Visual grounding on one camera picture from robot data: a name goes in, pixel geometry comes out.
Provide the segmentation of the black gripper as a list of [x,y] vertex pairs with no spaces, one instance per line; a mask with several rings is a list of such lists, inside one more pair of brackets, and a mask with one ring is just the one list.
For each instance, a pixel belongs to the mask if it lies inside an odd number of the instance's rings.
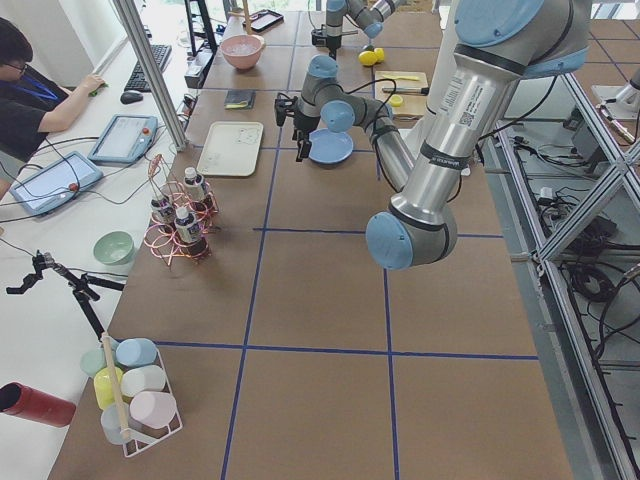
[[298,96],[290,97],[288,94],[278,92],[274,100],[275,122],[278,127],[283,127],[288,118],[293,120],[293,140],[297,140],[296,161],[302,162],[310,154],[309,135],[314,130],[314,117],[306,110],[306,103]]
[[329,27],[315,28],[311,31],[311,43],[316,47],[339,49],[342,46],[343,32]]

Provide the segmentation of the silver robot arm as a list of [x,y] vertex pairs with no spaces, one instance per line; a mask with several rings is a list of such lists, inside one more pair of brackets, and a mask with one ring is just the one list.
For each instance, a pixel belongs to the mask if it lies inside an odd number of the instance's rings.
[[341,133],[362,128],[394,195],[386,211],[366,227],[373,259],[389,270],[444,259],[457,240],[448,198],[500,105],[515,83],[579,69],[586,60],[592,5],[588,1],[462,1],[449,15],[455,36],[442,46],[453,69],[442,87],[432,87],[436,105],[417,151],[405,143],[381,101],[344,91],[337,62],[312,58],[301,93],[278,97],[276,121],[291,120],[299,159],[308,157],[311,133],[320,125]]
[[329,0],[326,2],[325,21],[312,30],[311,42],[335,55],[346,35],[343,31],[345,19],[353,22],[368,38],[375,38],[382,32],[384,21],[405,4],[403,0],[379,0],[372,6],[367,1]]

